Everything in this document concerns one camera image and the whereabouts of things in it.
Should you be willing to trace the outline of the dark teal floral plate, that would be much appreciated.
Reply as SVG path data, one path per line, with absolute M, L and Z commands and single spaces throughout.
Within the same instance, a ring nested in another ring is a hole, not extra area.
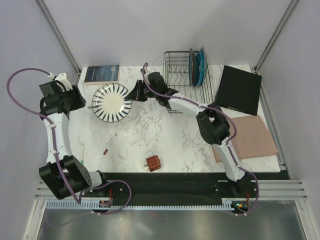
M 196 79 L 196 55 L 192 48 L 189 49 L 189 64 L 188 64 L 188 76 L 189 76 L 189 84 L 191 86 L 195 85 L 195 79 Z

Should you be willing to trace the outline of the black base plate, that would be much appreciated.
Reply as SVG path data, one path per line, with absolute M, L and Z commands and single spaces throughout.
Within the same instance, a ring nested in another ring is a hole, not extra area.
M 110 184 L 93 192 L 86 192 L 86 198 L 108 198 L 116 204 L 212 204 L 222 203 L 223 198 L 254 198 L 256 188 L 263 180 L 288 180 L 287 171 L 278 173 L 256 173 L 258 183 L 249 177 L 249 184 L 244 192 L 234 196 L 230 191 L 225 173 L 125 173 L 105 172 L 104 181 Z

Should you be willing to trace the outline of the white striped plate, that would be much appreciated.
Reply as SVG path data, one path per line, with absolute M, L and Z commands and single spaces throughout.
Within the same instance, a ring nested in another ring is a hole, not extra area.
M 94 115 L 106 123 L 124 119 L 132 108 L 132 100 L 126 99 L 128 93 L 128 89 L 119 83 L 108 83 L 99 87 L 91 101 Z

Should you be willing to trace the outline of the red cube power adapter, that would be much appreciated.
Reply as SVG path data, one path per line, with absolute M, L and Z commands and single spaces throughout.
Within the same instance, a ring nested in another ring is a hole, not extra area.
M 145 169 L 148 169 L 150 172 L 154 172 L 156 170 L 159 170 L 162 165 L 159 157 L 157 155 L 154 155 L 146 159 L 146 164 L 143 167 Z

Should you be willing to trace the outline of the black board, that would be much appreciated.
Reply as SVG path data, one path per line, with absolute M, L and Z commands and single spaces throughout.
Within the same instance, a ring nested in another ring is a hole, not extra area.
M 215 102 L 221 107 L 256 116 L 261 83 L 262 76 L 225 65 Z

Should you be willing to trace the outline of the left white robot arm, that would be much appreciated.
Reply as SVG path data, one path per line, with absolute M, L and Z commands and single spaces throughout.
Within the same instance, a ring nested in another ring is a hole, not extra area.
M 39 168 L 40 178 L 59 200 L 75 197 L 87 189 L 92 189 L 99 197 L 106 196 L 110 185 L 102 173 L 89 172 L 72 154 L 70 112 L 86 105 L 78 86 L 67 79 L 55 79 L 39 87 L 43 94 L 39 113 L 48 140 L 48 155 L 45 166 Z

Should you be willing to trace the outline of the dark blue book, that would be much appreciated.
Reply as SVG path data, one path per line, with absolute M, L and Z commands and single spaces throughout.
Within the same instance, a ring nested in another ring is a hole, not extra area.
M 119 65 L 89 66 L 86 70 L 85 85 L 104 85 L 119 81 Z

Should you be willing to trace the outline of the white green marker pen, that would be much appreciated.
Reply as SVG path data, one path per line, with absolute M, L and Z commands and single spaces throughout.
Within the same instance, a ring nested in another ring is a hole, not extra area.
M 84 157 L 85 157 L 85 145 L 82 143 L 80 146 L 80 163 L 84 165 Z

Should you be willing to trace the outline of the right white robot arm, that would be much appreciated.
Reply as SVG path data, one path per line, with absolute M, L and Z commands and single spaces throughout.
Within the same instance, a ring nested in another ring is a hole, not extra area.
M 133 90 L 125 96 L 126 100 L 145 102 L 154 98 L 162 107 L 178 111 L 196 119 L 203 140 L 213 146 L 223 163 L 229 183 L 229 191 L 235 197 L 247 191 L 249 172 L 241 167 L 231 139 L 237 134 L 230 133 L 228 117 L 216 103 L 209 105 L 196 102 L 169 88 L 159 72 L 142 74 L 143 80 L 137 80 Z

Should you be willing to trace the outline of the blue polka dot plate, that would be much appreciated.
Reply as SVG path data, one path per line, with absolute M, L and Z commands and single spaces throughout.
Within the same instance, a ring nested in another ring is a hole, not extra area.
M 198 87 L 203 84 L 207 74 L 207 57 L 204 49 L 202 48 L 196 55 L 197 74 L 194 81 L 194 86 Z

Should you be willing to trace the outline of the wire dish rack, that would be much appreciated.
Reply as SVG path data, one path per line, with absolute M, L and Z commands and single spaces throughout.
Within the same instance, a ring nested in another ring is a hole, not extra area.
M 169 88 L 189 99 L 204 104 L 214 101 L 214 86 L 209 66 L 201 86 L 191 86 L 189 80 L 189 51 L 166 51 L 163 55 L 163 78 Z

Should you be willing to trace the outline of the pink board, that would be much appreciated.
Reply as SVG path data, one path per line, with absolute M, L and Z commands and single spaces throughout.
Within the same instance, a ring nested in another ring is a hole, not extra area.
M 272 135 L 259 115 L 235 117 L 232 120 L 237 134 L 231 143 L 239 160 L 278 154 Z

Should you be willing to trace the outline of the red tipped tube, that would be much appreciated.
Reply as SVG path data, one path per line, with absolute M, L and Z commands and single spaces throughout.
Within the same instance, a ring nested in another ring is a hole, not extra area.
M 103 155 L 106 155 L 106 154 L 108 153 L 108 151 L 109 151 L 109 149 L 110 149 L 111 145 L 113 144 L 113 142 L 114 142 L 114 140 L 115 140 L 115 138 L 116 138 L 117 136 L 118 136 L 118 135 L 117 135 L 117 134 L 115 134 L 115 135 L 111 138 L 111 140 L 110 140 L 110 142 L 109 142 L 108 146 L 106 147 L 106 149 L 105 149 L 105 150 L 104 150 L 104 152 L 103 152 Z

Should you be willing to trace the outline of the grey-green round plate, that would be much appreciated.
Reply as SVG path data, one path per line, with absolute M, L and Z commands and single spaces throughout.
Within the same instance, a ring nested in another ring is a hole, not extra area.
M 199 53 L 200 53 L 199 85 L 201 86 L 207 76 L 208 59 L 203 46 L 200 48 Z

